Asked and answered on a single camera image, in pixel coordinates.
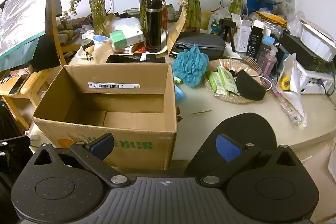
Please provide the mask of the black round cushion pad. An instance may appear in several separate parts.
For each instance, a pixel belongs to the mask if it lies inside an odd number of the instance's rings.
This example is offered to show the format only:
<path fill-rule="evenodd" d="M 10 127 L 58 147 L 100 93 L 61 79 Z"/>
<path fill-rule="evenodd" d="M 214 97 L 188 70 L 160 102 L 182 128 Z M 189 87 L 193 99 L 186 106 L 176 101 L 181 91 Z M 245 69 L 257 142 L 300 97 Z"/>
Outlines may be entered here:
<path fill-rule="evenodd" d="M 241 144 L 253 143 L 261 149 L 277 148 L 276 136 L 266 119 L 255 113 L 239 114 L 225 119 L 214 128 L 189 162 L 186 177 L 200 179 L 226 163 L 216 149 L 219 134 L 226 134 Z"/>

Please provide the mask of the black foam sponge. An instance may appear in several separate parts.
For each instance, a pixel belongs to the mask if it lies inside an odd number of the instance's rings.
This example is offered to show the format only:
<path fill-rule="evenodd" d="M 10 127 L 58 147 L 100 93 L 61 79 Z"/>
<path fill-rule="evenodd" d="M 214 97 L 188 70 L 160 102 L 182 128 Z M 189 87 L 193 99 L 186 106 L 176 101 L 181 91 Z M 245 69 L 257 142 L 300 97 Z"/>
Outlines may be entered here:
<path fill-rule="evenodd" d="M 238 93 L 251 101 L 262 101 L 266 93 L 265 89 L 244 70 L 236 73 L 236 86 Z"/>

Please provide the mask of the green wet wipes pack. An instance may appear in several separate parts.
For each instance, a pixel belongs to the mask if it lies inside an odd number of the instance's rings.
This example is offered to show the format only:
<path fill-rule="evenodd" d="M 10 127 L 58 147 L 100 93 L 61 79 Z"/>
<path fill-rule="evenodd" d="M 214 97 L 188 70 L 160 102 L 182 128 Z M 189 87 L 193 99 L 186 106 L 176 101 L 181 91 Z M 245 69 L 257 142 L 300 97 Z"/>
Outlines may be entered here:
<path fill-rule="evenodd" d="M 221 66 L 218 66 L 217 69 L 224 89 L 227 90 L 228 92 L 238 94 L 238 88 L 236 86 L 236 82 L 234 81 L 234 78 L 230 73 L 230 71 Z"/>

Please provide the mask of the blue bath loofah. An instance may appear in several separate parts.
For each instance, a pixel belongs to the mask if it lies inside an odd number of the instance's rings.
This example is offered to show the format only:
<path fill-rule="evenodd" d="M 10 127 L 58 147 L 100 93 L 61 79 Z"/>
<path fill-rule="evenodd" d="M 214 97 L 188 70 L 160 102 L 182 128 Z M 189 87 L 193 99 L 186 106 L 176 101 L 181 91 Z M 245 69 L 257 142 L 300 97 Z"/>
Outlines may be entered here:
<path fill-rule="evenodd" d="M 194 88 L 202 82 L 208 64 L 209 57 L 194 44 L 189 50 L 178 53 L 172 65 L 173 75 Z"/>

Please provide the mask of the yellow tape measure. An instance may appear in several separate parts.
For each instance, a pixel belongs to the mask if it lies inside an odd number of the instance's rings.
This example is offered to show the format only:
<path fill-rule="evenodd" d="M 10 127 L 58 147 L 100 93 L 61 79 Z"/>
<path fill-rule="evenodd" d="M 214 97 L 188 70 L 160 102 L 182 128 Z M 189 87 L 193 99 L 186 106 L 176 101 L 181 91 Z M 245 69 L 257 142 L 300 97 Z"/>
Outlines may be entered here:
<path fill-rule="evenodd" d="M 283 91 L 290 90 L 290 78 L 288 76 L 284 76 L 280 79 L 280 87 Z"/>

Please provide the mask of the woven basket tray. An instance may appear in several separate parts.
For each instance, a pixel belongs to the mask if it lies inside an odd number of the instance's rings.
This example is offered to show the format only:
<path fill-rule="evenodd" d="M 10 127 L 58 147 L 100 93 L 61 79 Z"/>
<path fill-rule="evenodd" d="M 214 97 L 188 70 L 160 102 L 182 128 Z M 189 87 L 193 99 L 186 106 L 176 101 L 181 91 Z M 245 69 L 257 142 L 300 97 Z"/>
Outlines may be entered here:
<path fill-rule="evenodd" d="M 272 86 L 250 57 L 210 61 L 205 81 L 214 96 L 235 104 L 261 101 Z"/>

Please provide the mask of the wooden chair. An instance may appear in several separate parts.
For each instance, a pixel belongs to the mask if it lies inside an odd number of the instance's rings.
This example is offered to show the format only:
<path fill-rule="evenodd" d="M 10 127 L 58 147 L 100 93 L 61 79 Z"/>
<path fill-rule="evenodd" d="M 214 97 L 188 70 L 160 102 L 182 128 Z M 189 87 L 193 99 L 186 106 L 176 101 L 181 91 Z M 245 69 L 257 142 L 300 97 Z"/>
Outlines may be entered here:
<path fill-rule="evenodd" d="M 1 98 L 14 115 L 18 126 L 30 125 L 13 99 L 30 100 L 37 107 L 38 91 L 50 70 L 66 61 L 58 38 L 56 4 L 59 0 L 9 0 L 1 17 L 1 78 L 11 71 L 27 68 L 26 75 L 1 81 Z"/>

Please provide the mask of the grey zip case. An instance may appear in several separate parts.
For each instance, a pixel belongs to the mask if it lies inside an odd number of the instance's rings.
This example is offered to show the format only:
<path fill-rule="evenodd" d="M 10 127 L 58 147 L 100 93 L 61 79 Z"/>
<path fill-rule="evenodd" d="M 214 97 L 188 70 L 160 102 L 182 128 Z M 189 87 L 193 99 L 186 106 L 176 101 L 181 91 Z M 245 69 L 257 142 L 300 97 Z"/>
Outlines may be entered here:
<path fill-rule="evenodd" d="M 226 43 L 220 36 L 199 32 L 181 32 L 172 47 L 170 56 L 176 58 L 178 53 L 191 49 L 194 44 L 210 60 L 221 59 L 226 48 Z"/>

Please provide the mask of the green white tissue box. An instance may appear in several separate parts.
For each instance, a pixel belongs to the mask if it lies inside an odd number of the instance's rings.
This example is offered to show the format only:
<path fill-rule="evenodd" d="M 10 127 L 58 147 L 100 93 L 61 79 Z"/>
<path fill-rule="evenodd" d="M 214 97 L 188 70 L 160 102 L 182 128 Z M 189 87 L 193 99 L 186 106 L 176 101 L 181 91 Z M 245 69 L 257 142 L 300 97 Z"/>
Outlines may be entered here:
<path fill-rule="evenodd" d="M 143 42 L 143 32 L 137 26 L 116 30 L 109 36 L 115 51 Z"/>

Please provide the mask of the black product box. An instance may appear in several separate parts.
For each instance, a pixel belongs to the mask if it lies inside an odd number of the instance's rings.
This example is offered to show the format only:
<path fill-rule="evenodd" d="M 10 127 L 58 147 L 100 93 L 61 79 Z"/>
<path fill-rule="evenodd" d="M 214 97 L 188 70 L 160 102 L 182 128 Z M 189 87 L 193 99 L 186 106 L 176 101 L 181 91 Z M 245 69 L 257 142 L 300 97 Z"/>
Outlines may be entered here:
<path fill-rule="evenodd" d="M 263 37 L 263 31 L 264 23 L 259 20 L 254 20 L 249 36 L 248 48 L 246 52 L 247 56 L 252 58 L 256 57 Z"/>

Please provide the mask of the white product box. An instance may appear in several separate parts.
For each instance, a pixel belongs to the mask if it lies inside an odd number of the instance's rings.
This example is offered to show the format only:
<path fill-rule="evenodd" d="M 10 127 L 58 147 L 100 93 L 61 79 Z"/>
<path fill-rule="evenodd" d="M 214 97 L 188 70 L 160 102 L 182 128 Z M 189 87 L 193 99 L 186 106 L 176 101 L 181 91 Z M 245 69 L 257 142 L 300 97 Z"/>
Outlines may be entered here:
<path fill-rule="evenodd" d="M 251 33 L 252 21 L 242 19 L 238 14 L 231 14 L 231 16 L 232 20 L 236 23 L 236 31 L 234 34 L 235 51 L 246 53 L 249 36 Z"/>

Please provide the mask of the brown paper bag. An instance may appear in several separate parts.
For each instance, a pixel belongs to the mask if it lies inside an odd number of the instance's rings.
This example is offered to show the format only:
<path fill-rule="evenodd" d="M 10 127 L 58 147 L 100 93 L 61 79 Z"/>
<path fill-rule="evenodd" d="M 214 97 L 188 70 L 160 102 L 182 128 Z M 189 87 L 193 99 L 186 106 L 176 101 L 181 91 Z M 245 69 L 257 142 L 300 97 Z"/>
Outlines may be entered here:
<path fill-rule="evenodd" d="M 169 29 L 168 36 L 166 39 L 167 53 L 170 54 L 173 49 L 173 45 L 177 41 L 182 29 L 185 25 L 187 17 L 187 10 L 185 7 L 182 8 L 182 12 L 179 16 L 179 19 L 174 23 L 171 29 Z"/>

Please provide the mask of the glass vase with bamboo right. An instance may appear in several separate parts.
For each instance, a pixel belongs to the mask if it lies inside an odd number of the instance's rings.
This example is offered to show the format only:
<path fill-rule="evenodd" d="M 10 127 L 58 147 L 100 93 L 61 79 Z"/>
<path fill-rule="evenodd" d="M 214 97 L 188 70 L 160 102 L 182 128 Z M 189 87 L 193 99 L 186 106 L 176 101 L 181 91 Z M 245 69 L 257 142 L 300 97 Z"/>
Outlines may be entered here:
<path fill-rule="evenodd" d="M 199 32 L 201 29 L 201 4 L 199 0 L 187 0 L 185 30 L 187 32 Z"/>

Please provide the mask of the yellow cloth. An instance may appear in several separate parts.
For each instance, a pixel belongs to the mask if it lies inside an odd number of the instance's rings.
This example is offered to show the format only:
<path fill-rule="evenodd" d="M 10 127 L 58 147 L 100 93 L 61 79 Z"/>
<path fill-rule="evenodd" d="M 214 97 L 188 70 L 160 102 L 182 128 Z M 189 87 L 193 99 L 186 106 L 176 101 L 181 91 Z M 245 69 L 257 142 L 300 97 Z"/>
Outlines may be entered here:
<path fill-rule="evenodd" d="M 288 25 L 288 22 L 284 18 L 269 12 L 257 11 L 256 15 L 262 20 L 266 20 L 267 22 L 277 24 L 284 28 L 286 28 Z"/>

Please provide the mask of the black thermos bottle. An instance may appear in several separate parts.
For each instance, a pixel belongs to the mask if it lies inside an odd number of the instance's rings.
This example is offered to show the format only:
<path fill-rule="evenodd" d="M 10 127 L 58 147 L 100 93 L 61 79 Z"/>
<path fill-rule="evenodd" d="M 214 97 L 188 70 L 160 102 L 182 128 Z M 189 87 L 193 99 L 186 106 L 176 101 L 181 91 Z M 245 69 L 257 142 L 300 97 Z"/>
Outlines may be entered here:
<path fill-rule="evenodd" d="M 146 47 L 150 53 L 161 50 L 162 12 L 164 0 L 147 0 L 146 4 Z"/>

